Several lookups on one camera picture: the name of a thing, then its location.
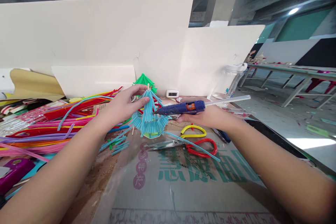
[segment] hand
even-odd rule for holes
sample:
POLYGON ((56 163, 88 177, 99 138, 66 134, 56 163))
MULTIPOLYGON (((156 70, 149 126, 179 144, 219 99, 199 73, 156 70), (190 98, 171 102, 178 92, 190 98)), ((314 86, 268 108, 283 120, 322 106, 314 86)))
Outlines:
POLYGON ((99 111, 97 117, 102 118, 102 122, 106 121, 111 129, 116 124, 130 118, 135 111, 149 102, 149 97, 143 97, 136 102, 131 102, 132 96, 142 95, 146 90, 146 85, 137 84, 121 91, 108 103, 106 108, 99 111))
MULTIPOLYGON (((193 102, 195 100, 203 100, 208 102, 209 100, 204 97, 197 98, 183 98, 181 102, 193 102)), ((216 128, 222 131, 232 131, 241 123, 241 120, 234 115, 222 110, 217 105, 207 106, 204 112, 200 112, 196 115, 182 114, 177 119, 178 123, 189 122, 205 126, 208 128, 216 128)))

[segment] metal table leg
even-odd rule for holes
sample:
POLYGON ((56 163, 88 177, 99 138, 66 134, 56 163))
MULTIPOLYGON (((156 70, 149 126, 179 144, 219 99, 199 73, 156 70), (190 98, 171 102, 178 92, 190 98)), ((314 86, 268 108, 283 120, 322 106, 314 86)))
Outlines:
POLYGON ((281 88, 285 88, 288 84, 288 82, 291 81, 291 79, 294 77, 294 75, 291 75, 288 80, 286 80, 285 84, 281 88))
POLYGON ((242 81, 241 81, 239 87, 242 87, 242 86, 243 86, 243 84, 244 84, 244 82, 245 82, 247 76, 248 76, 249 73, 251 72, 252 68, 253 68, 253 67, 249 67, 249 68, 248 68, 248 70, 247 70, 246 74, 244 75, 244 78, 242 79, 242 81))
POLYGON ((253 78, 255 76, 255 74, 257 73, 257 70, 258 70, 257 68, 254 69, 254 72, 253 72, 251 78, 253 78))
POLYGON ((268 80, 268 78, 271 76, 272 73, 273 73, 273 71, 270 71, 270 73, 267 75, 266 79, 262 83, 261 87, 263 87, 265 85, 266 81, 268 80))
POLYGON ((326 104, 328 101, 330 101, 333 97, 336 96, 336 89, 334 90, 334 92, 331 94, 331 96, 326 96, 320 103, 320 106, 318 106, 317 108, 320 109, 324 104, 326 104))
POLYGON ((294 99, 294 97, 300 93, 303 87, 311 80, 312 77, 307 76, 303 82, 293 91, 293 93, 287 98, 287 100, 281 105, 281 107, 287 107, 287 105, 294 99))

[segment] left hand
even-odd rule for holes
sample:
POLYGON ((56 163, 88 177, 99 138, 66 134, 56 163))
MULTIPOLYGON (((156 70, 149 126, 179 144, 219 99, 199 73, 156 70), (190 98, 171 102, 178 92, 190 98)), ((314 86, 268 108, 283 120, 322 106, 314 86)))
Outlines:
POLYGON ((101 119, 102 122, 105 121, 111 128, 127 120, 135 111, 149 102, 149 97, 143 97, 136 102, 131 102, 132 96, 142 95, 146 90, 146 85, 137 84, 121 91, 108 103, 106 108, 99 111, 97 117, 103 118, 101 119))

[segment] yellow-handled scissors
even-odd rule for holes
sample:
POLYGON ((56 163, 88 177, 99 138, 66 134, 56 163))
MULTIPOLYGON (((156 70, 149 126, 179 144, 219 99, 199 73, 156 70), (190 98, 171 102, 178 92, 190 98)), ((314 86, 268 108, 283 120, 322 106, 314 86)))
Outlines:
POLYGON ((181 138, 189 138, 189 137, 193 137, 193 138, 203 138, 203 137, 205 137, 206 135, 207 135, 207 132, 205 131, 205 129, 203 129, 202 127, 200 127, 200 126, 197 126, 197 125, 188 125, 188 126, 186 126, 186 127, 184 127, 184 129, 181 131, 181 138), (200 131, 202 131, 203 132, 203 134, 198 134, 198 135, 196 135, 196 134, 192 134, 192 135, 184 135, 184 133, 185 133, 185 131, 187 130, 187 129, 190 129, 190 128, 196 128, 196 129, 199 129, 200 131))

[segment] concrete floor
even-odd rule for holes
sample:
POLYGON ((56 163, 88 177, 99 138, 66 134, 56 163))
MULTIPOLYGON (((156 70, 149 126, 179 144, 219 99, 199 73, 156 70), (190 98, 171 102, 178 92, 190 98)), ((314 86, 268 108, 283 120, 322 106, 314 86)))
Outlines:
MULTIPOLYGON (((267 74, 268 71, 259 69, 255 77, 266 77, 267 74)), ((271 77, 286 78, 289 75, 274 72, 271 77)), ((251 100, 237 102, 237 104, 249 110, 253 116, 267 126, 336 172, 336 141, 307 130, 307 126, 312 125, 328 131, 329 135, 336 136, 336 126, 321 120, 323 118, 336 121, 336 99, 332 99, 322 109, 314 108, 323 98, 318 94, 324 93, 329 82, 323 82, 309 92, 316 93, 316 96, 306 96, 304 99, 295 98, 287 107, 280 107, 280 104, 293 91, 293 87, 302 79, 303 77, 295 76, 284 89, 281 89, 281 86, 286 80, 268 80, 264 86, 268 89, 264 91, 254 91, 244 87, 245 85, 260 87, 262 79, 247 79, 242 88, 237 88, 234 96, 251 95, 251 100)))

